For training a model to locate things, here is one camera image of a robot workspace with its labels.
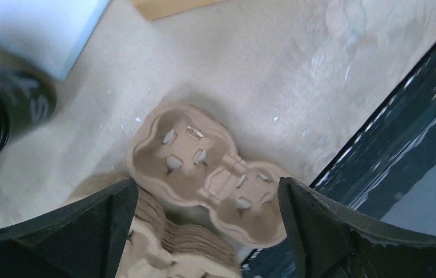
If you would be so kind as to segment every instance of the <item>molded pulp tray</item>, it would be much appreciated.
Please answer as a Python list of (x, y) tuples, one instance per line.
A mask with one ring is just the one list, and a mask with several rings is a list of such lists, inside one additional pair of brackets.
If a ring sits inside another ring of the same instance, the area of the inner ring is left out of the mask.
[[(119, 174), (94, 175), (77, 187), (66, 204), (125, 179)], [(205, 227), (172, 223), (153, 196), (141, 188), (139, 192), (116, 277), (241, 277), (233, 246)]]
[(248, 162), (227, 128), (179, 102), (151, 111), (131, 140), (129, 172), (153, 195), (177, 206), (204, 206), (214, 226), (251, 247), (286, 238), (277, 200), (281, 167)]

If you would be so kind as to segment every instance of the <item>cardboard cup holder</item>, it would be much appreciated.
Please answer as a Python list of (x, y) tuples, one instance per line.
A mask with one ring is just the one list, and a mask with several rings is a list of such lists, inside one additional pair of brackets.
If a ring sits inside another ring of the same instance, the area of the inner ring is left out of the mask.
[(131, 176), (177, 206), (204, 206), (214, 226), (238, 242), (265, 248), (286, 238), (278, 165), (245, 161), (227, 128), (195, 107), (173, 102), (151, 111), (131, 140)]
[(157, 200), (140, 189), (116, 277), (239, 278), (236, 251), (205, 227), (167, 220)]

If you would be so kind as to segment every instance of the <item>concrete floor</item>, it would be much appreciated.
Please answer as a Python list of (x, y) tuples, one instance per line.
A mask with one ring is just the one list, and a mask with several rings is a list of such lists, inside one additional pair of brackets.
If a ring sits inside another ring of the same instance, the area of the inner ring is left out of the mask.
[(435, 41), (436, 0), (230, 0), (152, 22), (114, 0), (57, 82), (55, 118), (0, 154), (0, 228), (125, 171), (135, 119), (170, 100), (308, 184)]

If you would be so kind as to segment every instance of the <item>cardboard piece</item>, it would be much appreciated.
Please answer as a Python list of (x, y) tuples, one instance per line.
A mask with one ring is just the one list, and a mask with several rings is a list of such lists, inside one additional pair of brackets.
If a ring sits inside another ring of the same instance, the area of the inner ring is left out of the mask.
[(155, 20), (226, 0), (133, 0), (133, 5), (146, 20)]
[(195, 107), (169, 103), (151, 111), (131, 140), (131, 176), (177, 206), (204, 206), (214, 226), (256, 248), (286, 238), (277, 199), (281, 167), (245, 161), (227, 128)]
[[(97, 174), (84, 180), (66, 204), (83, 199), (113, 183), (120, 174)], [(139, 197), (117, 278), (239, 278), (236, 251), (212, 231), (194, 224), (176, 225), (148, 192)]]

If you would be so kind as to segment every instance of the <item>dusty floor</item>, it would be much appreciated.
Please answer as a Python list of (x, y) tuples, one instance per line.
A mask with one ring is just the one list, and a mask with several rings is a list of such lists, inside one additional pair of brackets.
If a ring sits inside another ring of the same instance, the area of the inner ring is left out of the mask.
[(308, 184), (435, 41), (436, 0), (230, 0), (153, 22), (114, 0), (57, 82), (55, 118), (0, 154), (0, 227), (125, 171), (136, 119), (170, 100)]

